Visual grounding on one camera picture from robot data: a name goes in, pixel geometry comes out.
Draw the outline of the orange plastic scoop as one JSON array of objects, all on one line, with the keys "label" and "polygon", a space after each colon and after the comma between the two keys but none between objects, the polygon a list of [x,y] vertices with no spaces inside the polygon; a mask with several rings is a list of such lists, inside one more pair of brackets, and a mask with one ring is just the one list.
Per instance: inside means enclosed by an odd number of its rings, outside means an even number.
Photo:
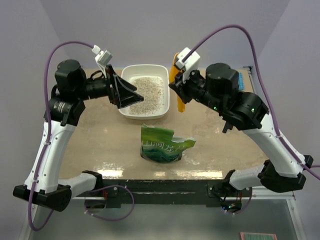
[{"label": "orange plastic scoop", "polygon": [[[176,58],[177,58],[178,54],[179,54],[179,52],[177,52],[173,57],[171,69],[170,69],[170,72],[169,72],[169,82],[170,83],[173,83],[175,81],[175,76],[180,72],[175,67],[175,62],[176,62]],[[185,111],[185,107],[186,107],[186,105],[183,103],[181,98],[177,95],[177,109],[178,109],[178,111],[183,113]]]}]

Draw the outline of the white litter box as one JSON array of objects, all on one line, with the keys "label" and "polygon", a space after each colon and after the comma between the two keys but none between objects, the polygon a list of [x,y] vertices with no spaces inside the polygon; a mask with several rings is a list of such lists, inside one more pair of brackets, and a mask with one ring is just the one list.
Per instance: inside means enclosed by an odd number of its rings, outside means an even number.
[{"label": "white litter box", "polygon": [[121,77],[137,87],[144,97],[140,103],[119,110],[120,114],[133,120],[162,118],[170,108],[169,72],[162,65],[136,64],[125,67]]}]

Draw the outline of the green litter bag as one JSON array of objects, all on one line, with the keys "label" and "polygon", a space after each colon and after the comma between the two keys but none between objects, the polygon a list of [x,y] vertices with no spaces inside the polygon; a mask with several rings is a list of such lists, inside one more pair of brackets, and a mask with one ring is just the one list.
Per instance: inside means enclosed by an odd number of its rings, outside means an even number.
[{"label": "green litter bag", "polygon": [[183,152],[194,147],[193,137],[178,137],[172,129],[148,126],[140,129],[140,156],[148,161],[169,164],[180,161]]}]

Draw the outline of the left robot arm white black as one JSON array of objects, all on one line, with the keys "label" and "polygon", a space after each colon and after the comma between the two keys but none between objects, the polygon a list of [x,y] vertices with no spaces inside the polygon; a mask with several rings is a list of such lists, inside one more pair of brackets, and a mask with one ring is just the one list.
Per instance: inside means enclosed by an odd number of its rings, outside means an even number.
[{"label": "left robot arm white black", "polygon": [[15,197],[62,212],[74,197],[85,192],[99,196],[103,192],[103,177],[94,171],[85,170],[76,177],[59,179],[68,142],[86,108],[86,100],[107,97],[118,109],[144,100],[137,88],[119,77],[110,64],[100,73],[96,78],[87,77],[74,59],[58,64],[54,74],[56,85],[44,113],[42,146],[24,184],[14,187]]}]

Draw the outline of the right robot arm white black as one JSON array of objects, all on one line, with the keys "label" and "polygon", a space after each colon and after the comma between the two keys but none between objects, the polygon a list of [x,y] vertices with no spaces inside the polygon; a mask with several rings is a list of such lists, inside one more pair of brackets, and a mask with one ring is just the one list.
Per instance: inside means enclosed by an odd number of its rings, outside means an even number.
[{"label": "right robot arm white black", "polygon": [[305,167],[313,158],[298,153],[276,132],[271,111],[253,92],[239,90],[239,72],[228,64],[215,63],[205,70],[205,76],[193,69],[180,70],[173,64],[169,87],[184,104],[191,100],[216,111],[225,121],[223,132],[232,128],[250,137],[268,159],[259,166],[245,170],[231,170],[215,190],[233,197],[240,190],[264,186],[275,193],[303,189]]}]

